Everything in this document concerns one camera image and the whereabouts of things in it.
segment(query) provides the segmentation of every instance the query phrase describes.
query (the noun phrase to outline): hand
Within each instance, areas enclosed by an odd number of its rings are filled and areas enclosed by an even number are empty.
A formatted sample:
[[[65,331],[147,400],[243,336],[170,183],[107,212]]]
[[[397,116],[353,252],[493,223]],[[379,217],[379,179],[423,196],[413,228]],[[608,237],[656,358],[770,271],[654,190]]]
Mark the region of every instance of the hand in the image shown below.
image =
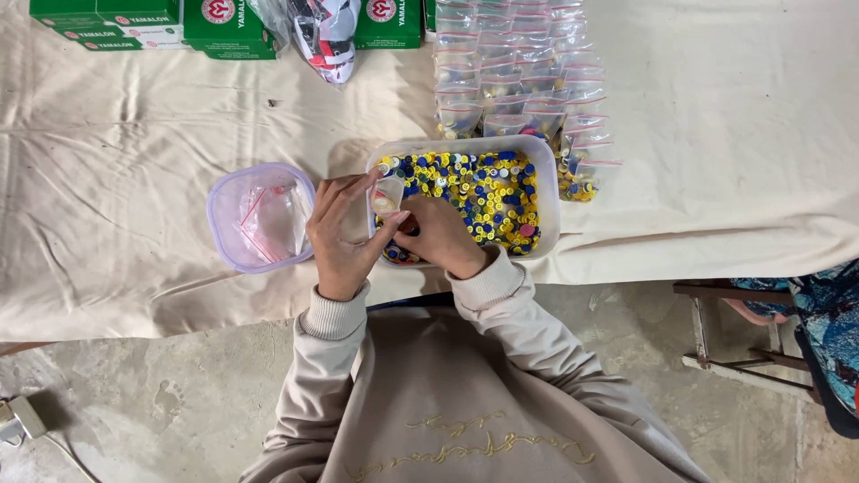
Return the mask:
[[[445,199],[413,195],[400,208],[411,211],[420,228],[417,236],[408,236],[405,230],[394,235],[393,240],[401,247],[463,280],[481,273],[494,261],[474,242],[459,212]]]
[[[368,174],[323,180],[316,191],[307,231],[320,275],[317,291],[324,298],[338,302],[352,300],[399,224],[409,216],[409,211],[392,215],[369,240],[353,243],[342,239],[343,220],[349,206],[379,178],[381,172],[373,169]]]

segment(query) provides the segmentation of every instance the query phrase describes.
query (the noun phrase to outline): beige sweatshirt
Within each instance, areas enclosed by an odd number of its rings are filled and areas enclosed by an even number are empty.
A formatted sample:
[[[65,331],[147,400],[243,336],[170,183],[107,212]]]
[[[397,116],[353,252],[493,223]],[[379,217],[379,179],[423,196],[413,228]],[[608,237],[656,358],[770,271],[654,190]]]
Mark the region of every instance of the beige sweatshirt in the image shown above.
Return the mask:
[[[639,392],[533,301],[503,250],[456,310],[313,294],[245,483],[710,481]],[[350,368],[362,362],[353,383]]]

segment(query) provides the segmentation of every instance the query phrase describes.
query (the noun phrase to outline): purple plastic container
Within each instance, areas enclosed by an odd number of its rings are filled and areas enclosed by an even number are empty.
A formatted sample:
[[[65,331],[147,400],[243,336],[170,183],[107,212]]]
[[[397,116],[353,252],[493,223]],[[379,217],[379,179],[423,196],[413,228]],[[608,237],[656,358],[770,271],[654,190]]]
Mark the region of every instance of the purple plastic container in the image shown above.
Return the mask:
[[[261,260],[258,253],[247,247],[244,235],[235,227],[241,198],[257,187],[285,186],[295,182],[301,193],[308,196],[307,206],[313,208],[316,190],[310,179],[297,168],[282,162],[267,162],[227,174],[212,187],[206,200],[206,216],[215,238],[217,252],[230,267],[244,273],[262,273],[292,265],[310,258],[310,244],[297,256],[273,263]]]

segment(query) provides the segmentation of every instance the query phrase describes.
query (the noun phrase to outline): plastic container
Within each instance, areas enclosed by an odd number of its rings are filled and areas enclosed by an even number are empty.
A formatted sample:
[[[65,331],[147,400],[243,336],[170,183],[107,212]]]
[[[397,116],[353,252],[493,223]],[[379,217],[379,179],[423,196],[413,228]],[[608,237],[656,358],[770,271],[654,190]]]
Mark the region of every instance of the plastic container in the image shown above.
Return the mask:
[[[303,245],[305,248],[296,256],[278,261],[265,260],[253,246],[248,246],[245,232],[238,228],[242,223],[239,219],[242,217],[242,206],[247,203],[249,193],[253,190],[284,186],[295,187],[291,191],[293,198],[297,198],[295,202],[300,202],[303,214],[309,217],[316,197],[314,185],[301,170],[282,162],[258,164],[227,174],[209,191],[206,200],[209,227],[215,238],[217,252],[231,268],[244,273],[268,272],[306,260],[313,254],[313,249],[307,242]],[[300,227],[297,223],[292,224],[296,230],[304,230],[303,223]]]
[[[481,155],[489,152],[519,151],[528,156],[537,174],[537,207],[539,212],[540,239],[539,245],[525,255],[512,257],[512,260],[536,260],[548,255],[557,244],[561,233],[561,207],[557,197],[557,171],[555,156],[545,141],[534,136],[502,136],[499,138],[458,139],[455,141],[393,141],[384,143],[376,148],[367,160],[367,172],[385,156],[412,156],[428,152],[459,153],[463,155]],[[370,196],[367,200],[367,231],[369,236],[375,235],[375,214],[370,209]],[[385,265],[394,268],[425,268],[433,266],[430,263],[412,263],[398,265],[385,257],[379,256]]]

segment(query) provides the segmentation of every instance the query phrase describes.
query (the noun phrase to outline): fabric tablecloth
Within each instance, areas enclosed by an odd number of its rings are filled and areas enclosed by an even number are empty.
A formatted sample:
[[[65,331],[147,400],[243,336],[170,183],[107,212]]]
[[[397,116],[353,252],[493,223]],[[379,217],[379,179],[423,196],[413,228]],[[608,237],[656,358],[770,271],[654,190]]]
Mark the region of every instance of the fabric tablecloth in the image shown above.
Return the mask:
[[[163,337],[297,315],[313,260],[245,275],[205,217],[218,178],[287,162],[318,182],[435,136],[431,46],[359,52],[342,91],[298,52],[87,52],[0,6],[0,340]],[[538,283],[785,277],[859,256],[859,4],[603,0],[622,177],[564,203]],[[275,101],[269,107],[268,100]],[[356,205],[347,230],[365,233]],[[377,265],[369,303],[446,290]]]

